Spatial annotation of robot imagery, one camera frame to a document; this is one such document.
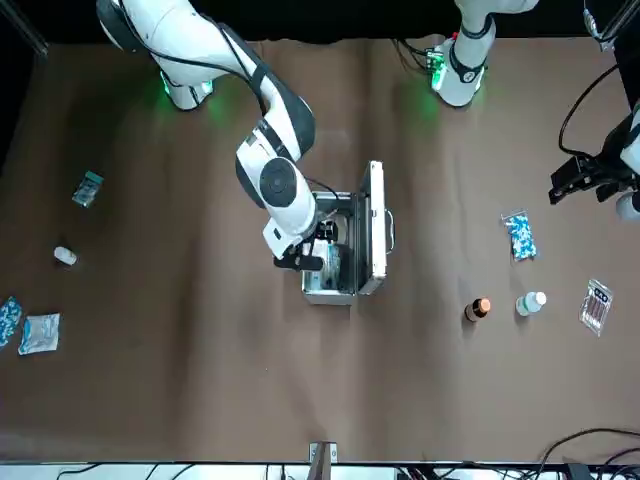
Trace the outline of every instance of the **blue pill pack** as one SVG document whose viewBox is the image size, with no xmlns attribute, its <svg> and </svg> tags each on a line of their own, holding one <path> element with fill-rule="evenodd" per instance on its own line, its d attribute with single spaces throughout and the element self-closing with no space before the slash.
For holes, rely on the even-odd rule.
<svg viewBox="0 0 640 480">
<path fill-rule="evenodd" d="M 0 348 L 9 343 L 9 337 L 15 332 L 21 316 L 22 307 L 15 297 L 9 297 L 0 307 Z"/>
<path fill-rule="evenodd" d="M 538 249 L 533 241 L 527 212 L 518 210 L 507 216 L 503 215 L 502 222 L 511 236 L 513 258 L 517 261 L 534 258 L 538 254 Z"/>
<path fill-rule="evenodd" d="M 60 314 L 28 316 L 24 321 L 22 343 L 18 347 L 20 355 L 51 352 L 58 348 L 58 327 Z"/>
<path fill-rule="evenodd" d="M 76 192 L 71 198 L 78 205 L 82 205 L 84 208 L 89 208 L 89 205 L 93 203 L 93 200 L 96 198 L 96 195 L 100 190 L 102 180 L 103 179 L 100 175 L 88 171 L 84 174 L 82 182 L 80 182 L 80 185 L 78 185 Z"/>
</svg>

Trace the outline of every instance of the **black cable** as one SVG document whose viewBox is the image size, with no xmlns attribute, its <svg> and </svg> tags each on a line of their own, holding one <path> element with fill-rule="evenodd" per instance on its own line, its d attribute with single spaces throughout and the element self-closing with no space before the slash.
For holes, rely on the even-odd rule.
<svg viewBox="0 0 640 480">
<path fill-rule="evenodd" d="M 598 477 L 597 480 L 602 480 L 602 475 L 604 474 L 605 469 L 611 465 L 614 461 L 616 461 L 618 458 L 620 457 L 624 457 L 625 455 L 628 455 L 630 453 L 634 453 L 634 452 L 640 452 L 640 448 L 627 448 L 626 450 L 622 450 L 621 452 L 616 453 L 615 455 L 613 455 L 612 457 L 610 457 L 609 459 L 607 459 L 606 462 L 604 462 L 600 468 L 598 469 Z"/>
<path fill-rule="evenodd" d="M 198 104 L 198 97 L 196 96 L 196 90 L 193 87 L 189 87 L 189 93 L 191 94 L 191 98 L 193 99 L 193 103 Z"/>
<path fill-rule="evenodd" d="M 94 463 L 93 465 L 89 465 L 88 467 L 81 468 L 80 470 L 64 470 L 58 474 L 56 480 L 60 480 L 63 475 L 77 475 L 78 473 L 88 472 L 89 470 L 93 470 L 96 467 L 102 465 L 101 463 Z"/>
<path fill-rule="evenodd" d="M 282 471 L 280 472 L 280 480 L 296 480 L 287 473 L 287 469 L 284 468 L 284 464 L 282 465 Z"/>
<path fill-rule="evenodd" d="M 609 480 L 615 480 L 615 478 L 618 475 L 622 475 L 622 477 L 626 479 L 627 477 L 625 475 L 623 475 L 623 472 L 625 472 L 626 470 L 632 470 L 634 468 L 639 468 L 639 467 L 640 467 L 640 465 L 625 465 L 623 467 L 620 467 L 618 470 L 616 470 L 615 472 L 613 472 L 611 474 L 611 477 L 609 477 Z"/>
<path fill-rule="evenodd" d="M 189 470 L 191 467 L 195 467 L 195 464 L 192 463 L 191 465 L 187 465 L 186 467 L 184 467 L 182 470 L 180 470 L 178 473 L 176 473 L 171 480 L 176 480 L 176 478 L 178 478 L 180 475 L 182 475 L 184 472 L 186 472 L 187 470 Z"/>
<path fill-rule="evenodd" d="M 538 480 L 540 478 L 540 475 L 544 471 L 544 466 L 546 465 L 547 460 L 549 460 L 549 457 L 551 456 L 551 453 L 556 448 L 558 448 L 562 444 L 565 444 L 565 443 L 573 440 L 574 438 L 582 437 L 582 436 L 585 436 L 585 435 L 590 435 L 592 433 L 614 433 L 616 435 L 628 435 L 628 436 L 632 436 L 632 437 L 640 437 L 640 432 L 635 432 L 633 430 L 626 430 L 626 429 L 622 429 L 622 428 L 589 428 L 587 430 L 581 430 L 581 431 L 579 431 L 577 433 L 574 433 L 572 435 L 569 435 L 567 437 L 564 437 L 564 438 L 558 440 L 557 442 L 553 443 L 545 451 L 544 455 L 542 456 L 542 460 L 540 462 L 540 466 L 536 470 L 534 480 Z"/>
<path fill-rule="evenodd" d="M 151 478 L 151 475 L 153 475 L 153 472 L 155 472 L 155 471 L 156 471 L 156 468 L 158 468 L 158 467 L 159 467 L 159 465 L 157 465 L 157 464 L 156 464 L 156 465 L 154 465 L 154 466 L 153 466 L 153 468 L 152 468 L 152 469 L 151 469 L 151 471 L 147 474 L 147 476 L 145 477 L 145 479 L 144 479 L 144 480 L 149 480 L 149 479 Z"/>
<path fill-rule="evenodd" d="M 393 47 L 396 49 L 396 53 L 398 54 L 398 58 L 400 59 L 400 64 L 402 65 L 402 68 L 404 68 L 405 71 L 408 72 L 409 70 L 411 70 L 421 75 L 427 74 L 426 66 L 422 65 L 414 56 L 411 56 L 411 58 L 416 63 L 417 67 L 414 67 L 413 65 L 409 64 L 409 62 L 403 55 L 402 50 L 400 50 L 400 43 L 398 42 L 398 40 L 391 39 L 391 43 L 393 44 Z"/>
<path fill-rule="evenodd" d="M 449 470 L 447 470 L 446 472 L 444 472 L 442 475 L 438 475 L 438 478 L 440 479 L 445 479 L 447 478 L 449 475 L 451 475 L 453 472 L 455 472 L 459 467 L 453 467 Z"/>
<path fill-rule="evenodd" d="M 483 463 L 478 463 L 478 462 L 473 462 L 473 461 L 464 461 L 464 462 L 461 462 L 460 465 L 451 468 L 450 470 L 446 471 L 442 475 L 438 475 L 438 478 L 440 480 L 445 480 L 445 479 L 447 479 L 447 477 L 449 475 L 451 475 L 456 470 L 460 470 L 460 469 L 463 469 L 463 468 L 466 468 L 466 467 L 475 467 L 475 468 L 478 468 L 478 469 L 491 470 L 493 472 L 500 473 L 500 474 L 503 475 L 502 480 L 504 480 L 505 478 L 511 478 L 513 480 L 523 480 L 523 479 L 528 478 L 529 476 L 533 475 L 532 473 L 526 473 L 524 470 L 519 469 L 519 468 L 501 469 L 501 468 L 492 467 L 490 465 L 485 465 Z M 519 477 L 516 477 L 515 475 L 510 475 L 509 471 L 518 472 L 518 473 L 521 473 L 522 475 L 519 476 Z"/>
<path fill-rule="evenodd" d="M 314 233 L 314 235 L 311 236 L 311 242 L 309 242 L 309 243 L 310 243 L 310 245 L 309 245 L 309 254 L 307 255 L 307 257 L 313 257 L 313 247 L 316 244 L 315 233 Z"/>
<path fill-rule="evenodd" d="M 327 190 L 328 192 L 333 193 L 333 196 L 336 197 L 336 200 L 340 201 L 340 197 L 338 196 L 336 191 L 333 188 L 331 188 L 329 185 L 325 185 L 324 183 L 319 182 L 318 180 L 314 180 L 313 178 L 309 178 L 309 177 L 304 177 L 304 178 L 307 180 L 307 182 L 315 183 L 319 187 L 322 187 L 325 190 Z"/>
<path fill-rule="evenodd" d="M 569 120 L 571 120 L 571 117 L 573 116 L 573 114 L 576 112 L 576 110 L 578 109 L 578 107 L 580 106 L 580 104 L 582 103 L 582 101 L 586 98 L 587 95 L 589 95 L 589 93 L 591 93 L 591 91 L 605 78 L 607 78 L 611 73 L 615 72 L 617 69 L 619 69 L 621 66 L 623 65 L 627 65 L 628 63 L 630 63 L 631 61 L 635 60 L 636 58 L 638 58 L 638 56 L 640 56 L 640 50 L 637 51 L 636 53 L 634 53 L 633 55 L 631 55 L 630 57 L 627 57 L 626 59 L 624 59 L 624 61 L 622 62 L 618 62 L 616 63 L 614 66 L 608 68 L 607 70 L 605 70 L 602 74 L 600 74 L 600 76 L 598 78 L 596 78 L 591 85 L 589 85 L 587 87 L 587 89 L 582 92 L 582 95 L 580 95 L 578 97 L 578 100 L 576 100 L 576 102 L 573 104 L 573 107 L 571 107 L 571 110 L 569 110 L 569 113 L 567 114 L 567 117 L 564 119 L 564 122 L 562 124 L 562 127 L 560 128 L 560 134 L 558 135 L 558 147 L 560 148 L 560 150 L 562 150 L 564 153 L 568 154 L 568 155 L 574 155 L 576 157 L 586 157 L 588 160 L 594 160 L 593 155 L 583 152 L 581 150 L 573 150 L 571 148 L 567 148 L 564 146 L 564 131 L 567 128 L 567 124 L 569 123 Z"/>
<path fill-rule="evenodd" d="M 187 58 L 181 58 L 181 57 L 174 57 L 173 55 L 169 55 L 163 52 L 159 52 L 158 50 L 150 47 L 149 45 L 147 45 L 144 40 L 142 40 L 142 37 L 140 37 L 140 35 L 138 34 L 138 31 L 136 30 L 136 28 L 133 26 L 133 22 L 131 21 L 131 17 L 129 16 L 129 12 L 127 12 L 127 8 L 125 6 L 125 2 L 124 0 L 120 1 L 120 6 L 122 8 L 122 13 L 124 15 L 125 21 L 127 23 L 127 26 L 129 27 L 129 29 L 131 30 L 131 33 L 133 34 L 133 36 L 136 38 L 136 40 L 138 42 L 140 42 L 140 44 L 145 48 L 145 50 L 147 50 L 149 53 L 155 55 L 156 57 L 160 57 L 160 58 L 164 58 L 165 60 L 169 60 L 171 62 L 176 62 L 176 63 L 182 63 L 184 65 L 191 65 L 194 67 L 205 67 L 205 68 L 215 68 L 218 70 L 222 70 L 223 72 L 229 73 L 235 77 L 240 78 L 242 81 L 244 81 L 249 88 L 251 89 L 251 91 L 253 92 L 253 94 L 255 95 L 256 99 L 258 100 L 258 103 L 260 104 L 260 112 L 262 112 L 262 115 L 264 116 L 267 113 L 267 109 L 266 106 L 264 104 L 264 100 L 262 98 L 262 95 L 260 94 L 260 92 L 257 90 L 257 88 L 249 81 L 249 74 L 247 72 L 246 67 L 244 66 L 244 64 L 242 62 L 240 62 L 240 58 L 238 57 L 237 52 L 234 50 L 234 48 L 231 46 L 231 42 L 229 41 L 229 39 L 227 38 L 227 35 L 224 31 L 222 31 L 222 29 L 220 29 L 220 27 L 218 26 L 217 23 L 215 23 L 212 19 L 207 18 L 207 21 L 213 23 L 214 26 L 216 26 L 216 28 L 218 28 L 218 30 L 220 31 L 220 34 L 222 35 L 222 38 L 224 38 L 225 42 L 227 43 L 227 45 L 229 46 L 229 48 L 231 49 L 231 52 L 234 54 L 234 56 L 236 57 L 236 59 L 238 60 L 238 62 L 240 63 L 240 66 L 242 67 L 242 70 L 244 71 L 246 77 L 243 77 L 242 75 L 240 75 L 238 72 L 235 72 L 233 70 L 231 70 L 230 68 L 227 68 L 223 65 L 219 65 L 217 63 L 211 63 L 211 62 L 202 62 L 200 60 L 191 60 L 191 59 L 187 59 Z"/>
<path fill-rule="evenodd" d="M 409 480 L 421 480 L 420 475 L 417 475 L 416 472 L 417 472 L 417 470 L 415 468 L 407 467 L 407 473 L 409 474 Z"/>
<path fill-rule="evenodd" d="M 398 41 L 404 45 L 407 50 L 409 50 L 410 52 L 415 53 L 416 55 L 421 55 L 423 57 L 427 56 L 427 52 L 425 52 L 424 50 L 420 50 L 419 48 L 414 47 L 413 45 L 411 45 L 409 42 L 407 42 L 405 39 L 400 38 L 398 39 Z"/>
<path fill-rule="evenodd" d="M 427 476 L 424 473 L 422 473 L 418 467 L 414 467 L 413 471 L 418 476 L 418 480 L 427 480 Z"/>
<path fill-rule="evenodd" d="M 593 37 L 594 40 L 598 43 L 607 43 L 610 42 L 611 40 L 616 40 L 620 34 L 622 33 L 622 31 L 627 28 L 627 25 L 629 25 L 629 23 L 631 23 L 630 21 L 626 21 L 624 25 L 622 25 L 620 27 L 620 30 L 618 30 L 618 33 L 614 33 L 613 35 L 609 35 L 608 37 L 602 38 L 602 37 Z"/>
</svg>

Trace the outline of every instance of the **plastic bottle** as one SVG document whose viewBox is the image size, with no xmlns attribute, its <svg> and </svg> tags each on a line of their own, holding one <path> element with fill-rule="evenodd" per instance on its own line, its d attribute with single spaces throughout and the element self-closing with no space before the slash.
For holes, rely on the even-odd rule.
<svg viewBox="0 0 640 480">
<path fill-rule="evenodd" d="M 476 298 L 464 309 L 464 315 L 468 320 L 477 322 L 487 316 L 491 310 L 491 302 L 488 298 Z"/>
<path fill-rule="evenodd" d="M 540 311 L 547 303 L 547 296 L 544 292 L 529 292 L 516 300 L 516 311 L 523 317 Z"/>
<path fill-rule="evenodd" d="M 53 256 L 67 265 L 73 265 L 78 261 L 77 255 L 65 247 L 56 247 Z"/>
</svg>

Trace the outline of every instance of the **pill packet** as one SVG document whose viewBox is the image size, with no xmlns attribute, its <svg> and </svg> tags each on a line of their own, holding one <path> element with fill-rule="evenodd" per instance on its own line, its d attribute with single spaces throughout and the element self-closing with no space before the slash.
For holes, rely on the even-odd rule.
<svg viewBox="0 0 640 480">
<path fill-rule="evenodd" d="M 587 294 L 580 308 L 580 321 L 598 337 L 602 334 L 604 322 L 613 301 L 613 292 L 598 280 L 589 280 Z"/>
<path fill-rule="evenodd" d="M 15 297 L 9 297 L 0 307 L 0 348 L 9 343 L 9 337 L 13 335 L 21 316 L 22 307 Z"/>
<path fill-rule="evenodd" d="M 28 316 L 24 321 L 22 343 L 18 347 L 20 355 L 50 352 L 58 348 L 58 326 L 60 314 Z"/>
<path fill-rule="evenodd" d="M 527 211 L 524 209 L 515 210 L 506 215 L 500 215 L 500 218 L 511 237 L 513 258 L 520 261 L 536 257 L 538 249 L 533 241 Z"/>
<path fill-rule="evenodd" d="M 96 198 L 96 195 L 100 190 L 100 186 L 102 185 L 102 180 L 103 178 L 100 175 L 87 171 L 87 173 L 84 174 L 82 182 L 80 182 L 80 185 L 78 185 L 78 188 L 71 198 L 78 205 L 88 208 Z"/>
</svg>

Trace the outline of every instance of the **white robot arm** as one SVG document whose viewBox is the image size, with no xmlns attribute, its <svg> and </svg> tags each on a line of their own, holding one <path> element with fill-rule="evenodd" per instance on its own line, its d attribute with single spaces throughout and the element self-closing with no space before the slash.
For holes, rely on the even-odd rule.
<svg viewBox="0 0 640 480">
<path fill-rule="evenodd" d="M 456 0 L 462 15 L 456 38 L 448 38 L 434 48 L 442 64 L 433 73 L 432 88 L 451 106 L 467 105 L 484 74 L 487 54 L 496 38 L 493 13 L 522 13 L 538 0 Z"/>
<path fill-rule="evenodd" d="M 616 211 L 622 220 L 639 222 L 640 103 L 609 132 L 600 153 L 571 151 L 575 154 L 551 174 L 551 204 L 581 190 L 595 188 L 598 202 L 626 192 L 618 198 Z"/>
<path fill-rule="evenodd" d="M 98 0 L 96 8 L 113 43 L 124 50 L 149 51 L 173 103 L 182 110 L 202 103 L 221 75 L 246 81 L 264 117 L 238 147 L 238 179 L 271 216 L 263 235 L 277 259 L 313 236 L 316 201 L 295 165 L 314 142 L 315 120 L 308 105 L 235 32 L 203 18 L 187 0 Z"/>
</svg>

